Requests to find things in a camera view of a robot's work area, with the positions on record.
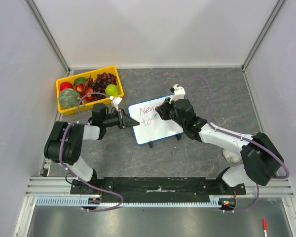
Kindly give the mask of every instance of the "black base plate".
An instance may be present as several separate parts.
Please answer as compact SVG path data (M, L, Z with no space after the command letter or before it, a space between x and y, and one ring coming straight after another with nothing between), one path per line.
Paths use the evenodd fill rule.
M216 179L206 178L98 178L96 186L123 196L124 202L208 202L209 195L245 195L244 184L228 188L222 193ZM73 180L71 194L99 194L77 180ZM119 197L103 193L102 202L119 202Z

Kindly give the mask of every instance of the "red marker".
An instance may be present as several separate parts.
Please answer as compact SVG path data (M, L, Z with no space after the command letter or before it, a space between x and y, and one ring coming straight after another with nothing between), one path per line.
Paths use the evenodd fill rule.
M267 224L266 224L266 220L263 219L263 230L264 230L264 237L267 237Z

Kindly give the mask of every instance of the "grape bunch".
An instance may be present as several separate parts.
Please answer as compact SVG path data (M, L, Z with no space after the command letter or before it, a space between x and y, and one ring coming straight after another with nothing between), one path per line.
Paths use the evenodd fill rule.
M91 83L91 87L93 89L93 92L99 92L99 93L105 93L105 89L109 84L117 85L117 78L111 73L103 73L98 74L98 77L96 80L94 80L93 83ZM104 95L93 95L93 101L104 99Z

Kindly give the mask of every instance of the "marker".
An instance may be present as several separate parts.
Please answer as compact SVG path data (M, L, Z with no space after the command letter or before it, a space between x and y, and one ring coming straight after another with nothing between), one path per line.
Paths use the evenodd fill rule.
M267 237L267 224L266 224L266 220L263 219L263 231L264 231L264 237Z
M157 114L158 114L158 112L156 110L154 110L152 113L152 116L151 116L151 120L153 120Z

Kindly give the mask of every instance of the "gray speckled surface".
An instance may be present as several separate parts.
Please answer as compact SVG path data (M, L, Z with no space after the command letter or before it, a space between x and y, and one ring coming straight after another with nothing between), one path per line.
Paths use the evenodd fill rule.
M185 78L202 75L211 87L213 96L212 122L226 129L254 134L258 122L240 68L186 69L120 69L118 70L125 96L121 106L153 99L170 93L170 87ZM184 85L186 98L196 114L206 118L208 95L203 81L195 79ZM85 117L91 111L83 112ZM63 121L81 120L78 114L63 116ZM135 142L133 129L108 128L100 141L84 141L81 151L85 161L98 176L120 177L216 177L228 167L222 148L199 143L183 136L148 145ZM50 176L64 176L66 171L52 163Z

